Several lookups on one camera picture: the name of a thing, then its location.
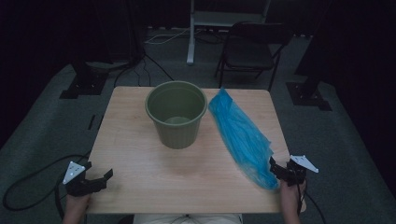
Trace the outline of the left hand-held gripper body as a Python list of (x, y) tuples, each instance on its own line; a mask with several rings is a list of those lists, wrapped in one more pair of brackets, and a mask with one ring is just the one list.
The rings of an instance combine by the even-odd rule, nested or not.
[(89, 180), (83, 165), (70, 161), (63, 179), (66, 191), (72, 196), (84, 196), (106, 188), (104, 177)]

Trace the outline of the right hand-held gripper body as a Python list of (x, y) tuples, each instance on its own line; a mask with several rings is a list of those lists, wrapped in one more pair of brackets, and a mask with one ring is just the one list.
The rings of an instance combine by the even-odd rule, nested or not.
[(317, 168), (305, 155), (290, 156), (290, 161), (281, 173), (280, 179), (288, 183), (288, 186), (303, 184), (306, 178), (306, 172), (319, 172)]

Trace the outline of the blue plastic bag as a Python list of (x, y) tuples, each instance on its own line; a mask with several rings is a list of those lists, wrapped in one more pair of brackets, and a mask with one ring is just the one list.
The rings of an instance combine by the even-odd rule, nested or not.
[(278, 181), (270, 171), (274, 154), (271, 142), (256, 124), (223, 88), (208, 108), (225, 146), (245, 176), (261, 188), (277, 189)]

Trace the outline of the green plastic bin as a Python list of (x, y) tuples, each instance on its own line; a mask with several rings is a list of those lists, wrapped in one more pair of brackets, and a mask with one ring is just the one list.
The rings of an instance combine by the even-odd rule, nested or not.
[(172, 149), (192, 145), (207, 110), (204, 92), (186, 81), (169, 81), (151, 90), (145, 108), (161, 142)]

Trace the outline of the person's left hand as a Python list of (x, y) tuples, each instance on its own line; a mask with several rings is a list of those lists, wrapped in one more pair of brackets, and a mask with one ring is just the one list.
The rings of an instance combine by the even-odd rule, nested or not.
[(83, 217), (90, 199), (90, 194), (78, 197), (67, 194), (64, 217)]

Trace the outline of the person's right hand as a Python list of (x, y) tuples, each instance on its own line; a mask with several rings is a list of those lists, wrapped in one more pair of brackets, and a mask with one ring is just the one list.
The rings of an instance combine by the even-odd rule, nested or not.
[(280, 181), (281, 211), (285, 217), (297, 217), (299, 202), (305, 188), (306, 182), (289, 186), (286, 181)]

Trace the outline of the black stand with square base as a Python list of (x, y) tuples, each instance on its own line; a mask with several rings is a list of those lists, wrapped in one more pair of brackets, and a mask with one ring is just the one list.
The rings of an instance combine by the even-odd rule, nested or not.
[(296, 69), (297, 75), (306, 76), (305, 81), (287, 82), (286, 86), (294, 105), (315, 106), (321, 111), (332, 111), (329, 102), (318, 90), (318, 84), (321, 82), (321, 73), (318, 72), (318, 50), (318, 39), (313, 35)]
[(100, 95), (106, 84), (108, 72), (106, 69), (95, 68), (85, 62), (72, 63), (76, 73), (72, 83), (64, 90), (60, 99), (77, 99), (80, 95)]

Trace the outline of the person's light clothing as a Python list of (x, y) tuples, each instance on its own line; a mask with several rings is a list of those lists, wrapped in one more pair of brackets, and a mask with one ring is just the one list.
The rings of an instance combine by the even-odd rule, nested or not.
[(243, 224), (240, 214), (141, 214), (133, 224)]

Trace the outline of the black folding chair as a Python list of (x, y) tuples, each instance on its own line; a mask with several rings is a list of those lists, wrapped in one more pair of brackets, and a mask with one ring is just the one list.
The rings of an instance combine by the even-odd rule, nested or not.
[(228, 31), (214, 77), (219, 76), (219, 87), (225, 72), (271, 71), (268, 91), (273, 87), (281, 52), (293, 38), (293, 31), (285, 23), (240, 21)]

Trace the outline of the black pole with round base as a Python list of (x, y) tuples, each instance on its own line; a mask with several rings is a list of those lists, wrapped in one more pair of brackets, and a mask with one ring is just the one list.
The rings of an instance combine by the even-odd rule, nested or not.
[(143, 30), (136, 1), (92, 0), (92, 4), (104, 39), (107, 62), (135, 66), (144, 57)]

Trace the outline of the white metal stand frame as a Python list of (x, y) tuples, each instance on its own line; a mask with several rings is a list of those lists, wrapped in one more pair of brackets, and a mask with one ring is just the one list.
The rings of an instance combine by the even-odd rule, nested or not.
[(195, 8), (195, 0), (191, 0), (190, 12), (190, 38), (188, 45), (187, 65), (194, 64), (195, 52), (195, 28), (204, 27), (231, 27), (238, 21), (265, 22), (272, 0), (264, 0), (260, 14), (236, 13), (236, 12), (210, 12), (200, 11)]

